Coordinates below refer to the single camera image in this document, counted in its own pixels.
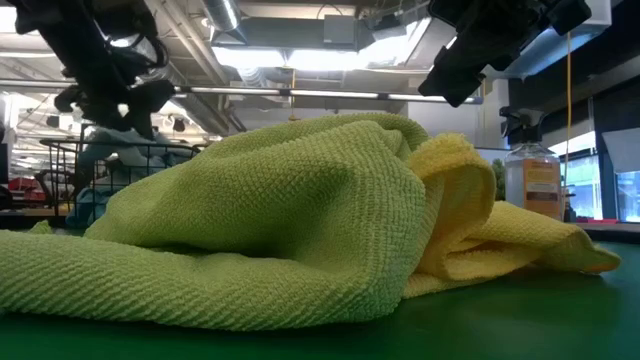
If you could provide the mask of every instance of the yellow microfiber towel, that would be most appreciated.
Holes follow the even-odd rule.
[[[355,322],[401,298],[535,264],[619,259],[580,229],[493,204],[461,135],[396,115],[225,139],[115,195],[84,237],[0,232],[0,308],[229,330]]]

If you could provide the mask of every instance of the clear plastic bottle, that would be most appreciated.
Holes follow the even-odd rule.
[[[537,136],[526,138],[529,140],[507,154],[504,160],[506,200],[561,220],[560,162],[554,152],[535,141]]]

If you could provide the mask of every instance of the metal basket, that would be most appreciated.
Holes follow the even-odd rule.
[[[89,206],[94,220],[97,219],[97,209],[106,204],[100,199],[99,194],[115,194],[133,182],[171,166],[169,161],[159,165],[158,161],[154,161],[152,154],[175,156],[179,153],[181,159],[186,161],[200,152],[198,147],[181,144],[85,141],[83,137],[80,140],[43,139],[40,143],[49,148],[50,165],[45,173],[50,175],[50,179],[42,183],[46,184],[43,186],[46,202],[55,209],[55,216],[67,216],[75,211],[75,216],[78,217],[81,206],[83,209]],[[126,165],[122,161],[118,162],[120,159],[114,156],[88,164],[81,159],[82,153],[89,147],[103,150],[135,148],[140,154],[146,154],[143,156],[146,157],[146,164]],[[85,189],[89,189],[88,192],[93,196],[83,196],[79,199],[79,195]]]

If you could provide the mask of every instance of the robotic arm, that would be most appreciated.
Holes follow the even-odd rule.
[[[440,50],[418,91],[454,107],[482,84],[487,65],[504,71],[549,27],[564,35],[591,17],[584,0],[431,0],[429,12],[458,36]]]
[[[16,31],[38,30],[64,64],[63,75],[73,85],[55,99],[62,112],[76,103],[83,117],[121,131],[134,128],[152,139],[151,113],[174,94],[167,80],[133,86],[136,77],[167,65],[166,47],[158,40],[155,20],[143,0],[8,0],[17,9]],[[111,41],[136,36],[128,47]],[[155,51],[151,60],[133,50],[147,41]],[[123,117],[118,104],[127,104]]]

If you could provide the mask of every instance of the wire basket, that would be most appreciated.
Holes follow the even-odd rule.
[[[41,181],[46,203],[56,217],[67,216],[67,225],[77,228],[88,227],[99,218],[108,198],[119,190],[200,152],[181,144],[85,141],[82,137],[40,143],[49,148],[49,169],[42,172],[48,178]],[[100,158],[88,156],[90,153]],[[86,214],[90,214],[86,221],[70,224],[70,219]]]

